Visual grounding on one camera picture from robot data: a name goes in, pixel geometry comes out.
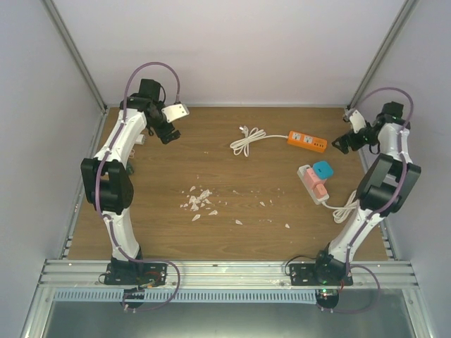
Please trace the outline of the orange power strip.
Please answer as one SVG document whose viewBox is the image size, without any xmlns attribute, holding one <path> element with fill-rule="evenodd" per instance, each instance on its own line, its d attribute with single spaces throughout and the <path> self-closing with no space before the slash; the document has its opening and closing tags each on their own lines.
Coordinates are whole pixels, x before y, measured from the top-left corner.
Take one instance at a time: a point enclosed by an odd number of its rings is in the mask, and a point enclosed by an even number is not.
<svg viewBox="0 0 451 338">
<path fill-rule="evenodd" d="M 296 146 L 320 154 L 326 150 L 328 145 L 326 139 L 314 137 L 297 131 L 290 131 L 287 143 L 291 146 Z"/>
</svg>

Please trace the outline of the white usb charger plug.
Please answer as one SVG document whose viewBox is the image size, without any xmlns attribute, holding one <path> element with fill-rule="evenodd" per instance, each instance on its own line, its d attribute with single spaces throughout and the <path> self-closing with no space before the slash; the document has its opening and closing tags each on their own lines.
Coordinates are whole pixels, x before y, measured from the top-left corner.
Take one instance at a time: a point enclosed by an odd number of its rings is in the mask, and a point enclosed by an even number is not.
<svg viewBox="0 0 451 338">
<path fill-rule="evenodd" d="M 140 145 L 143 145 L 145 141 L 145 136 L 143 134 L 140 134 L 136 140 L 136 142 Z"/>
</svg>

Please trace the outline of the blue cube plug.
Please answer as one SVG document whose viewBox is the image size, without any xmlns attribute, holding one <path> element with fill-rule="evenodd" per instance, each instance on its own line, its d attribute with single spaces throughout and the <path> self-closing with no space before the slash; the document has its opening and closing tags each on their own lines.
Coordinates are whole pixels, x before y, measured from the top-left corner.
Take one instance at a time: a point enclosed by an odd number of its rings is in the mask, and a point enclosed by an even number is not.
<svg viewBox="0 0 451 338">
<path fill-rule="evenodd" d="M 320 180 L 327 180 L 332 177 L 334 173 L 328 161 L 316 162 L 313 164 L 312 168 Z"/>
</svg>

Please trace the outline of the pink cube socket adapter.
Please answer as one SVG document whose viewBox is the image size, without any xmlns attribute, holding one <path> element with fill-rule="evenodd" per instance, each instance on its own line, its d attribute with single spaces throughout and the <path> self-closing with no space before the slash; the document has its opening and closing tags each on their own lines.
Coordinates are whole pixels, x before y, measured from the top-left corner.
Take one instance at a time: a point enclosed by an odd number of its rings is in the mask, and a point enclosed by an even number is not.
<svg viewBox="0 0 451 338">
<path fill-rule="evenodd" d="M 323 184 L 323 180 L 318 177 L 313 168 L 307 168 L 303 178 L 309 189 L 314 189 L 318 183 Z"/>
</svg>

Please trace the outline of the white pink power strip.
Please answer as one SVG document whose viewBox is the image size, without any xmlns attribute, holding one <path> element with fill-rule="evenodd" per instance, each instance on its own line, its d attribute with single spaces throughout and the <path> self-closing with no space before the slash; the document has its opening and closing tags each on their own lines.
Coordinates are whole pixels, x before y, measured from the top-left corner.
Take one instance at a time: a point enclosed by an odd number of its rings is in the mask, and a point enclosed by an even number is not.
<svg viewBox="0 0 451 338">
<path fill-rule="evenodd" d="M 325 180 L 321 180 L 310 165 L 300 166 L 297 175 L 316 205 L 329 200 Z"/>
</svg>

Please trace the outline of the pink charger plug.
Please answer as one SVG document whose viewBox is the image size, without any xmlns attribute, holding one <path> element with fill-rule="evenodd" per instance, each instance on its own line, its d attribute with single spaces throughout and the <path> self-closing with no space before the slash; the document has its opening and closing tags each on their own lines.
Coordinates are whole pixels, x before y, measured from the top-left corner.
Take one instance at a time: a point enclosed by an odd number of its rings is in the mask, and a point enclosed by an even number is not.
<svg viewBox="0 0 451 338">
<path fill-rule="evenodd" d="M 324 184 L 318 183 L 314 190 L 314 195 L 317 199 L 323 199 L 328 195 L 327 189 L 325 188 Z"/>
</svg>

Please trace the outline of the green dragon cube plug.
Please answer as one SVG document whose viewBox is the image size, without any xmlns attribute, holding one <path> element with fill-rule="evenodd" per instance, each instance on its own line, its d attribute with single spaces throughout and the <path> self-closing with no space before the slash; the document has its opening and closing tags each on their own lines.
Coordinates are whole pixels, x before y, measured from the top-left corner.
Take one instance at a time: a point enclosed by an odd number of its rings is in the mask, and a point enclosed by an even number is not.
<svg viewBox="0 0 451 338">
<path fill-rule="evenodd" d="M 135 169 L 131 163 L 127 163 L 126 170 L 129 175 L 132 175 L 135 172 Z"/>
</svg>

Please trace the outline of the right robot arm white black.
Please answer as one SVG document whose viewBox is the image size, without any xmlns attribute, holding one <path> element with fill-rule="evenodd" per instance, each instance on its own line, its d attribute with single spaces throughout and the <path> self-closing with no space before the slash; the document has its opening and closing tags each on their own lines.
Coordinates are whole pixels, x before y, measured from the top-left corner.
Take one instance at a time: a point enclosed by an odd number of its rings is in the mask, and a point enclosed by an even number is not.
<svg viewBox="0 0 451 338">
<path fill-rule="evenodd" d="M 378 154 L 357 187 L 357 205 L 346 226 L 316 257 L 311 270 L 318 284 L 340 282 L 348 275 L 366 236 L 388 215 L 400 210 L 420 177 L 421 167 L 413 164 L 408 152 L 410 123 L 402 117 L 403 108 L 400 103 L 388 102 L 373 123 L 356 109 L 344 118 L 352 128 L 332 145 L 344 154 L 377 146 Z"/>
</svg>

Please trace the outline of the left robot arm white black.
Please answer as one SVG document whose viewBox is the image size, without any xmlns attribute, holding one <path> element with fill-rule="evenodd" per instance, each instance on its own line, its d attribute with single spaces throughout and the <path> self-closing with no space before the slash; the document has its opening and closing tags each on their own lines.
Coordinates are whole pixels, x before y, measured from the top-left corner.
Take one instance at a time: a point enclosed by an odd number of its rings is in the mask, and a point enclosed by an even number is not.
<svg viewBox="0 0 451 338">
<path fill-rule="evenodd" d="M 111 261 L 123 263 L 121 277 L 129 284 L 143 281 L 145 267 L 130 219 L 134 187 L 126 165 L 143 130 L 155 134 L 163 144 L 180 137 L 167 117 L 172 108 L 160 99 L 164 92 L 159 82 L 142 79 L 138 92 L 121 102 L 116 123 L 104 145 L 80 165 L 86 199 L 107 227 Z"/>
</svg>

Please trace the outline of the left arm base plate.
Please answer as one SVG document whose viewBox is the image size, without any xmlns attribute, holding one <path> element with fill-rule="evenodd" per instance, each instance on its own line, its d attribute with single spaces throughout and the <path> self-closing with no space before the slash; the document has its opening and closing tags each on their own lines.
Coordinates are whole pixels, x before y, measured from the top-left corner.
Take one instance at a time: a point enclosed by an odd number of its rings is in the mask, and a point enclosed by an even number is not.
<svg viewBox="0 0 451 338">
<path fill-rule="evenodd" d="M 112 260 L 106 272 L 99 276 L 99 282 L 105 285 L 158 287 L 166 283 L 167 267 L 165 263 Z"/>
</svg>

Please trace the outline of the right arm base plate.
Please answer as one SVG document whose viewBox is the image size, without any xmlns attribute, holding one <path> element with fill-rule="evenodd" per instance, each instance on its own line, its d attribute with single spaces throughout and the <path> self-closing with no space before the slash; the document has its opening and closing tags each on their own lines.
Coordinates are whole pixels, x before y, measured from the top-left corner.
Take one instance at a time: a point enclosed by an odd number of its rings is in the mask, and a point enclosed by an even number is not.
<svg viewBox="0 0 451 338">
<path fill-rule="evenodd" d="M 344 268 L 316 263 L 290 263 L 288 275 L 292 286 L 339 287 L 341 284 L 345 286 L 354 284 L 352 277 L 345 275 Z"/>
</svg>

